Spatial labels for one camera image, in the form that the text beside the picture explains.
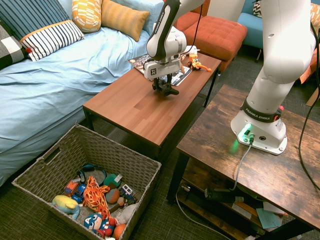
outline wicker basket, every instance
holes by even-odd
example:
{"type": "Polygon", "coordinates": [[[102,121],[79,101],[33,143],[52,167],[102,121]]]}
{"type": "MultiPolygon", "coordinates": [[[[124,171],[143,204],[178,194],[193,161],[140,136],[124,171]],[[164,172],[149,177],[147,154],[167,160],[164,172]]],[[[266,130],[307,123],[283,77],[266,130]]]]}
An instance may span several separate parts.
{"type": "Polygon", "coordinates": [[[161,168],[157,161],[76,124],[12,184],[40,200],[44,208],[89,239],[102,240],[51,204],[56,195],[64,192],[66,183],[87,163],[102,166],[107,173],[121,174],[121,181],[143,193],[120,238],[127,240],[152,197],[161,168]]]}

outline white wall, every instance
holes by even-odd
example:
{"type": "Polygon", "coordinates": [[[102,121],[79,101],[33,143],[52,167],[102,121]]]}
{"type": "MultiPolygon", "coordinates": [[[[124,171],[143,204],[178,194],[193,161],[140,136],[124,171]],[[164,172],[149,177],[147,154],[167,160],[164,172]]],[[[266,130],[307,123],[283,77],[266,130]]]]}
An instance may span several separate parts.
{"type": "Polygon", "coordinates": [[[211,0],[207,15],[236,22],[244,2],[245,0],[211,0]]]}

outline blue toy car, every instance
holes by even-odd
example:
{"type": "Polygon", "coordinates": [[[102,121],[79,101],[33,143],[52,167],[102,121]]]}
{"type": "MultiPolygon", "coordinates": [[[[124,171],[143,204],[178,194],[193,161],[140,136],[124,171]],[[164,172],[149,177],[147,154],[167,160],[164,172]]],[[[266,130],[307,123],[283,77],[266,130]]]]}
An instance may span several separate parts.
{"type": "Polygon", "coordinates": [[[78,204],[80,204],[84,200],[84,191],[85,191],[86,187],[87,186],[85,184],[81,184],[71,197],[78,204]]]}
{"type": "Polygon", "coordinates": [[[128,205],[135,204],[137,200],[132,196],[132,189],[127,185],[121,187],[119,194],[121,197],[125,197],[128,200],[128,205]]]}

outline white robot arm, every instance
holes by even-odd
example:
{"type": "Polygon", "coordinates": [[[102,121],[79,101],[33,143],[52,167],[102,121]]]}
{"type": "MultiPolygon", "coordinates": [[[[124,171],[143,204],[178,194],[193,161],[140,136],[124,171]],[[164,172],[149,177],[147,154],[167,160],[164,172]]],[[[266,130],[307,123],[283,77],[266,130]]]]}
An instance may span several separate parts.
{"type": "Polygon", "coordinates": [[[172,73],[180,70],[180,54],[187,47],[186,36],[173,24],[182,15],[201,6],[205,0],[166,0],[153,28],[146,49],[151,61],[144,64],[144,76],[155,80],[153,89],[165,96],[179,92],[171,87],[172,73]],[[168,76],[166,84],[159,84],[159,77],[168,76]]]}
{"type": "Polygon", "coordinates": [[[310,0],[261,0],[263,67],[240,112],[231,121],[239,142],[278,155],[287,146],[280,106],[305,72],[315,49],[310,0]]]}

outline captain america plush toy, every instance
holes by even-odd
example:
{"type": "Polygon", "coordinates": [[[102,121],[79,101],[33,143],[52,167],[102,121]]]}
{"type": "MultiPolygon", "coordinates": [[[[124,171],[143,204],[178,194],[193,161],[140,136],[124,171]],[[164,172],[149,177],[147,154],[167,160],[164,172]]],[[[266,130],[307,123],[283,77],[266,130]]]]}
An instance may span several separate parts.
{"type": "Polygon", "coordinates": [[[108,217],[103,220],[103,217],[99,212],[88,216],[84,220],[83,225],[104,239],[106,236],[110,237],[113,234],[116,227],[116,221],[114,219],[109,221],[108,217]]]}

